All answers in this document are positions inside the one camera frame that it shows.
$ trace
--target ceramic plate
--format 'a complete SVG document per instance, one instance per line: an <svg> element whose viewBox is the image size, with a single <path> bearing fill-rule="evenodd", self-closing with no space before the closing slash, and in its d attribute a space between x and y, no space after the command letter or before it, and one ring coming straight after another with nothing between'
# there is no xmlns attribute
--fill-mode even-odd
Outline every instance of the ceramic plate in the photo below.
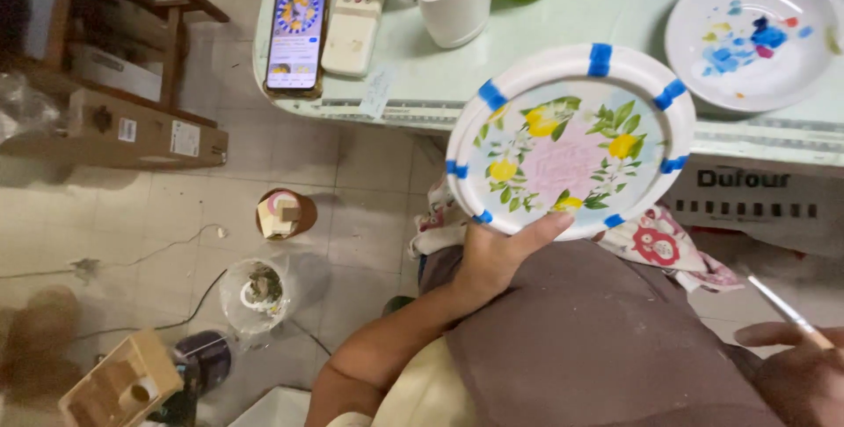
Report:
<svg viewBox="0 0 844 427"><path fill-rule="evenodd" d="M695 108L656 59L607 44L559 47L484 84L451 133L448 182L476 221L507 234L553 211L558 238L638 216L689 155Z"/></svg>
<svg viewBox="0 0 844 427"><path fill-rule="evenodd" d="M680 0L665 34L674 72L700 98L744 111L799 102L833 58L832 0Z"/></svg>

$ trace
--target floral cloth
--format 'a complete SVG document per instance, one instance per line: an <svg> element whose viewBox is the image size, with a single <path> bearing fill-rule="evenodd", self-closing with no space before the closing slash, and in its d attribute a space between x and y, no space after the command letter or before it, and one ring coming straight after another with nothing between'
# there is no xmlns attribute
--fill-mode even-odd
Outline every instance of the floral cloth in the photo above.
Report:
<svg viewBox="0 0 844 427"><path fill-rule="evenodd" d="M454 200L445 174L428 191L428 212L414 222L417 234L407 249L413 258L463 244L469 216ZM712 292L744 288L732 270L699 251L660 204L608 229L597 244L622 259L662 269L689 292L699 287Z"/></svg>

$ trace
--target plate rim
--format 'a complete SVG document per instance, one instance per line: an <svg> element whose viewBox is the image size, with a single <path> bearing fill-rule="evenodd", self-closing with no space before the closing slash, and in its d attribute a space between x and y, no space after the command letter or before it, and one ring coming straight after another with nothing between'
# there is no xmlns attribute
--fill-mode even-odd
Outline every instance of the plate rim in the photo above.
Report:
<svg viewBox="0 0 844 427"><path fill-rule="evenodd" d="M596 47L606 47L611 50L611 55L607 58L607 73L603 76L590 73L591 65L595 60ZM469 156L467 151L472 148L473 140L469 139L467 135L477 133L480 130L480 125L483 125L483 121L494 110L491 110L488 101L482 98L480 94L488 93L492 88L498 92L500 98L506 99L505 102L510 102L525 91L567 77L587 79L608 77L613 80L620 80L636 88L639 98L647 95L661 96L668 91L669 85L673 85L675 82L680 83L682 91L680 94L672 96L673 99L670 100L668 107L663 111L660 111L655 103L642 98L645 103L651 104L653 112L660 113L662 119L666 121L668 137L671 141L666 152L666 159L669 160L666 167L667 171L660 171L658 168L657 177L639 198L639 201L622 213L607 218L608 221L617 216L612 222L605 221L603 224L596 223L572 228L566 230L555 240L591 237L607 228L615 227L631 217L638 216L662 197L680 174L679 170L691 152L691 141L694 137L695 126L695 106L691 94L686 91L680 79L667 66L634 49L608 44L577 44L546 49L524 58L500 76L488 80L479 89L479 92L466 103L454 130L451 132L446 151L447 182L455 200L476 222L486 223L505 234L514 234L522 228L504 224L500 219L491 217L492 213L483 208L477 196L473 194L474 192L469 190L468 184L464 183L468 175Z"/></svg>
<svg viewBox="0 0 844 427"><path fill-rule="evenodd" d="M671 9L671 13L669 14L669 19L666 22L665 33L663 34L663 48L664 48L664 51L665 51L665 55L668 58L669 66L671 67L671 69L674 71L674 73L676 75L678 75L678 76L680 76L684 79L683 83L686 85L686 87L689 89L689 91L691 93L693 93L697 98L700 98L703 101L708 102L708 103L710 103L710 104L712 104L712 105L714 105L718 108L722 108L722 109L729 109L729 110L734 110L734 111L744 112L744 113L760 113L760 112L767 112L767 111L775 110L775 109L786 108L790 105L794 105L795 103L800 102L800 101L808 98L813 93L815 93L816 87L818 86L818 83L819 83L821 77L824 74L826 74L826 72L829 70L829 65L827 65L824 68L824 70L821 72L820 76L816 77L807 87L805 87L801 91L793 92L791 94L784 96L781 99L777 99L778 102L775 105L775 107L754 106L754 105L744 105L744 106L734 105L732 103L721 102L717 99L712 98L711 96L707 96L704 92L701 91L702 85L700 83L698 83L696 79L693 79L692 76L689 76L689 74L687 72L684 72L684 70L681 70L681 71L677 70L678 66L676 65L676 63L678 62L679 57L673 52L674 47L670 46L670 43L671 43L670 36L672 35L673 31L675 31L677 29L677 26L678 26L677 25L677 21L679 20L678 10L681 10L684 6L688 6L688 3L690 1L691 0L677 0L677 3L674 4L674 7ZM829 5L832 7L835 18L838 21L838 23L836 23L836 25L840 26L840 18L839 18L840 12L841 12L840 3L837 0L827 0L827 1L829 2Z"/></svg>

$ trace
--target barcode label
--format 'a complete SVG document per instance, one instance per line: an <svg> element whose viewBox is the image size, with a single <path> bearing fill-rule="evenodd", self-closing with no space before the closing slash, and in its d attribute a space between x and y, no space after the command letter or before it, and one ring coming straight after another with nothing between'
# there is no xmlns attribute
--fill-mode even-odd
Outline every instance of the barcode label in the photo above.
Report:
<svg viewBox="0 0 844 427"><path fill-rule="evenodd" d="M117 140L134 143L137 131L138 122L131 119L120 119L120 124L117 126Z"/></svg>

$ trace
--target white bowl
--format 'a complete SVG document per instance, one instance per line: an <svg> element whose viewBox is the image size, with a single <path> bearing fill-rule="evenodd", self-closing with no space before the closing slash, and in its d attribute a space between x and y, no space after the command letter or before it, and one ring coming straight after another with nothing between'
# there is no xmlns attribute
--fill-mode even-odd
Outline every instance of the white bowl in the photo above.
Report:
<svg viewBox="0 0 844 427"><path fill-rule="evenodd" d="M807 97L833 53L836 0L680 0L665 31L673 71L726 109L780 109Z"/></svg>

